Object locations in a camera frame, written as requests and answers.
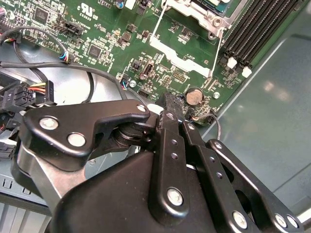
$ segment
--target wire bundle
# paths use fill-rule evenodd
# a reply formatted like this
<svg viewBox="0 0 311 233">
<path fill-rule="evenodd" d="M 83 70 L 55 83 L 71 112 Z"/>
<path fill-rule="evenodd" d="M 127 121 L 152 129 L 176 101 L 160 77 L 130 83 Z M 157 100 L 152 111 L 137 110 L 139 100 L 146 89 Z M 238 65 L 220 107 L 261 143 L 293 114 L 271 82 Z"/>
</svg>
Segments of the wire bundle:
<svg viewBox="0 0 311 233">
<path fill-rule="evenodd" d="M 34 85 L 31 85 L 28 87 L 28 90 L 32 90 L 36 93 L 40 93 L 42 95 L 45 95 L 45 83 L 36 83 Z"/>
<path fill-rule="evenodd" d="M 63 55 L 58 57 L 60 60 L 68 62 L 69 59 L 69 52 L 68 51 L 64 51 Z"/>
<path fill-rule="evenodd" d="M 125 83 L 125 82 L 122 82 L 122 83 L 121 83 L 121 87 L 122 87 L 123 90 L 127 90 L 127 87 L 126 87 L 126 83 Z"/>
</svg>

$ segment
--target black plastic part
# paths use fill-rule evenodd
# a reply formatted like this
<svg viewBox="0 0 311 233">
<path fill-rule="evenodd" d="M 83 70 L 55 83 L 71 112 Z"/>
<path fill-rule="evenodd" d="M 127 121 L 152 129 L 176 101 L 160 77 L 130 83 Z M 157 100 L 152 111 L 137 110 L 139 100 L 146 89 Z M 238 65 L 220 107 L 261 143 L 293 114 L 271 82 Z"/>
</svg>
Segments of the black plastic part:
<svg viewBox="0 0 311 233">
<path fill-rule="evenodd" d="M 304 232 L 299 219 L 222 142 L 212 139 L 206 143 L 206 147 L 217 153 L 227 176 L 231 177 L 233 189 L 243 196 L 244 202 L 248 204 L 249 213 L 261 231 Z M 278 224 L 276 214 L 284 218 L 286 228 Z M 295 219 L 298 228 L 289 222 L 287 216 Z"/>
<path fill-rule="evenodd" d="M 182 110 L 182 101 L 170 92 L 164 92 L 155 104 L 174 114 L 179 121 L 184 121 L 185 116 Z"/>
<path fill-rule="evenodd" d="M 36 93 L 35 103 L 36 105 L 54 104 L 54 84 L 52 81 L 45 82 L 45 95 Z"/>
<path fill-rule="evenodd" d="M 164 226 L 174 226 L 189 213 L 189 191 L 184 139 L 178 132 L 178 120 L 173 114 L 163 111 L 157 125 L 159 140 L 152 167 L 149 210 Z M 174 205 L 168 198 L 168 190 L 181 193 L 182 204 Z"/>
<path fill-rule="evenodd" d="M 216 153 L 205 147 L 199 131 L 193 125 L 185 121 L 180 128 L 186 144 L 187 164 L 194 165 L 198 170 L 198 177 L 217 232 L 260 233 L 244 211 Z M 246 229 L 242 229 L 235 222 L 235 211 L 244 216 L 247 222 Z"/>
<path fill-rule="evenodd" d="M 14 150 L 14 145 L 8 145 L 4 142 L 0 142 L 0 159 L 10 159 L 13 156 Z"/>
<path fill-rule="evenodd" d="M 67 106 L 36 108 L 26 113 L 19 137 L 26 148 L 43 159 L 66 171 L 83 168 L 94 149 L 97 134 L 102 133 L 106 141 L 113 129 L 126 122 L 145 122 L 150 116 L 138 109 L 138 100 L 118 100 Z M 39 122 L 49 117 L 58 122 L 54 130 L 43 129 Z M 86 142 L 75 147 L 68 142 L 72 133 L 81 134 Z"/>
<path fill-rule="evenodd" d="M 33 91 L 19 86 L 4 92 L 0 112 L 19 113 L 34 103 Z"/>
<path fill-rule="evenodd" d="M 159 224 L 148 209 L 154 156 L 131 156 L 69 191 L 51 219 L 51 233 L 216 233 L 196 171 L 187 169 L 190 212 L 177 226 Z"/>
</svg>

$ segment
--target silver screw head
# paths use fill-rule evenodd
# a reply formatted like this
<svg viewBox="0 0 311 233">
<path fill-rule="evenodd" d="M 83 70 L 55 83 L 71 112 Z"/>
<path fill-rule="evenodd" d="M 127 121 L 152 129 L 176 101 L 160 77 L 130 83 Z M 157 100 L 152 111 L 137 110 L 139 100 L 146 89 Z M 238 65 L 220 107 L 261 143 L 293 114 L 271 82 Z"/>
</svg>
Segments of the silver screw head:
<svg viewBox="0 0 311 233">
<path fill-rule="evenodd" d="M 188 123 L 188 127 L 189 129 L 194 130 L 194 126 L 192 124 Z"/>
<path fill-rule="evenodd" d="M 167 113 L 166 116 L 171 119 L 171 120 L 174 120 L 174 116 L 172 113 Z"/>
<path fill-rule="evenodd" d="M 137 83 L 136 83 L 135 80 L 131 80 L 130 83 L 129 83 L 129 86 L 130 86 L 131 88 L 136 87 L 136 85 L 137 85 Z"/>
<path fill-rule="evenodd" d="M 233 215 L 235 222 L 237 223 L 237 225 L 239 227 L 241 227 L 242 229 L 247 228 L 246 219 L 244 218 L 244 216 L 240 212 L 234 211 L 232 215 Z"/>
<path fill-rule="evenodd" d="M 281 225 L 281 227 L 283 227 L 283 228 L 287 227 L 287 224 L 286 224 L 284 218 L 281 215 L 276 214 L 276 220 Z"/>
<path fill-rule="evenodd" d="M 173 205 L 179 206 L 183 203 L 183 196 L 177 189 L 170 188 L 167 190 L 167 197 Z"/>
<path fill-rule="evenodd" d="M 67 138 L 68 142 L 74 147 L 81 147 L 86 143 L 86 139 L 79 133 L 72 133 Z"/>
<path fill-rule="evenodd" d="M 215 27 L 219 27 L 221 25 L 221 23 L 222 23 L 222 20 L 220 18 L 215 18 L 213 20 L 213 24 Z"/>
<path fill-rule="evenodd" d="M 289 222 L 295 227 L 298 228 L 298 223 L 296 222 L 296 220 L 292 217 L 287 215 L 287 219 L 289 220 Z"/>
<path fill-rule="evenodd" d="M 220 97 L 220 93 L 219 92 L 215 92 L 214 94 L 213 94 L 213 98 L 214 99 L 218 99 Z"/>
<path fill-rule="evenodd" d="M 146 108 L 144 105 L 137 105 L 138 110 L 142 111 L 142 112 L 146 112 Z"/>
<path fill-rule="evenodd" d="M 218 148 L 218 149 L 222 149 L 223 146 L 219 143 L 219 142 L 215 142 L 215 146 Z"/>
<path fill-rule="evenodd" d="M 43 129 L 46 129 L 46 130 L 55 130 L 58 127 L 57 120 L 50 118 L 50 117 L 42 118 L 39 121 L 39 124 Z"/>
</svg>

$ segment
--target ram slot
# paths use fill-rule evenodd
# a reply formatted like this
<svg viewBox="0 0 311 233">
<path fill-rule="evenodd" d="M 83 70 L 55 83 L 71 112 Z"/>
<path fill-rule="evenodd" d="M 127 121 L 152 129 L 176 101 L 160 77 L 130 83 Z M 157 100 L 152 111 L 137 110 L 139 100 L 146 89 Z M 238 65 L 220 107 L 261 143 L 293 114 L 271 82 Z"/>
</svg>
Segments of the ram slot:
<svg viewBox="0 0 311 233">
<path fill-rule="evenodd" d="M 248 31 L 245 32 L 244 40 L 239 43 L 239 46 L 234 49 L 234 54 L 239 57 L 243 57 L 243 54 L 248 51 L 251 41 L 257 39 L 263 32 L 265 25 L 268 25 L 273 20 L 275 13 L 281 10 L 283 2 L 287 0 L 275 0 L 269 1 L 265 4 L 262 9 L 262 14 L 257 18 L 256 23 L 252 27 L 249 27 Z"/>
<path fill-rule="evenodd" d="M 231 31 L 230 35 L 226 39 L 226 42 L 224 45 L 226 49 L 232 44 L 234 44 L 237 39 L 239 39 L 239 36 L 241 35 L 241 31 L 243 30 L 243 28 L 245 28 L 246 24 L 248 23 L 249 17 L 257 9 L 257 7 L 260 6 L 262 1 L 264 0 L 260 0 L 260 1 L 254 0 L 251 2 L 246 12 L 243 14 L 243 16 L 241 17 L 241 19 L 239 20 L 235 28 Z"/>
<path fill-rule="evenodd" d="M 288 0 L 287 4 L 283 6 L 283 9 L 275 16 L 274 21 L 270 24 L 265 31 L 262 33 L 262 36 L 254 41 L 253 46 L 248 51 L 248 53 L 243 57 L 244 60 L 251 62 L 266 42 L 273 36 L 279 26 L 285 21 L 288 15 L 293 11 L 293 9 L 298 5 L 299 0 L 293 1 Z"/>
</svg>

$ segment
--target dimm slot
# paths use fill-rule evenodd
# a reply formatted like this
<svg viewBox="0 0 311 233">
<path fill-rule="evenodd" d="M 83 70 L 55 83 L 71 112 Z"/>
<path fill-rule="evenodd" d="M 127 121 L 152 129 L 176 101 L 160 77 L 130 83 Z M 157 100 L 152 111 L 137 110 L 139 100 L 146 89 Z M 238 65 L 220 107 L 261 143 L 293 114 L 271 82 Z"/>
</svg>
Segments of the dimm slot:
<svg viewBox="0 0 311 233">
<path fill-rule="evenodd" d="M 270 3 L 267 4 L 268 12 L 263 14 L 263 17 L 259 19 L 259 23 L 254 25 L 253 29 L 246 35 L 246 41 L 241 42 L 241 48 L 236 52 L 237 55 L 243 57 L 245 53 L 249 51 L 249 49 L 253 46 L 253 41 L 257 40 L 262 35 L 262 32 L 265 31 L 266 26 L 271 24 L 276 13 L 282 10 L 284 2 L 286 1 L 287 0 L 276 0 L 270 1 Z"/>
<path fill-rule="evenodd" d="M 254 46 L 250 49 L 247 55 L 244 56 L 244 59 L 251 62 L 258 52 L 262 49 L 262 47 L 266 44 L 266 42 L 272 37 L 272 35 L 276 32 L 279 26 L 285 21 L 288 15 L 293 11 L 293 9 L 298 5 L 299 0 L 292 1 L 289 0 L 289 5 L 286 6 L 286 9 L 283 10 L 278 17 L 276 17 L 275 23 L 271 28 L 267 28 L 266 31 L 262 34 L 263 37 L 257 40 Z"/>
</svg>

